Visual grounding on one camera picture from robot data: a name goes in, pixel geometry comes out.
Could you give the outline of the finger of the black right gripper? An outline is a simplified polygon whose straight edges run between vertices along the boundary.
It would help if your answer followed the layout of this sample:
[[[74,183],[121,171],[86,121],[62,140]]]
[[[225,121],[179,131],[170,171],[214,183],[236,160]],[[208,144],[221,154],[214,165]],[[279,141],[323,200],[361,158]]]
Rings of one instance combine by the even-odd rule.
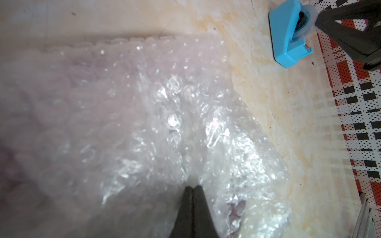
[[[338,23],[338,20],[368,20],[361,31]],[[359,1],[335,9],[322,11],[315,26],[332,38],[353,60],[364,63],[363,69],[381,68],[381,2]]]

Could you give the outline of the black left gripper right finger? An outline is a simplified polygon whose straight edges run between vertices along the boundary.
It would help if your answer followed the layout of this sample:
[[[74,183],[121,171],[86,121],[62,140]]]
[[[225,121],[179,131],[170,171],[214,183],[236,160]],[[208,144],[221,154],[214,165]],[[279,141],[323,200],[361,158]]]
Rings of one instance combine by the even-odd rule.
[[[195,238],[219,238],[200,185],[193,191],[193,233]]]

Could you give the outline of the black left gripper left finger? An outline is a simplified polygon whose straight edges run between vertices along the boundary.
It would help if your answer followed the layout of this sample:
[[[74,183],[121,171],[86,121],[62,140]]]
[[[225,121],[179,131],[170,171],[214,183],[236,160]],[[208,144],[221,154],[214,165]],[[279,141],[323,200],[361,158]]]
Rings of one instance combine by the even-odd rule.
[[[188,186],[182,196],[175,225],[169,238],[193,238],[193,188]]]

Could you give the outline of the clear bubble wrap sheet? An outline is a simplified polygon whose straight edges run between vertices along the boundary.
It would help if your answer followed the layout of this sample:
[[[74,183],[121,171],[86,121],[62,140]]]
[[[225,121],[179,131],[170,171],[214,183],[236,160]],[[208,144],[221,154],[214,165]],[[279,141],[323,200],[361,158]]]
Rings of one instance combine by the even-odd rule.
[[[221,238],[279,238],[287,168],[216,35],[1,56],[1,237],[166,238],[187,186]]]

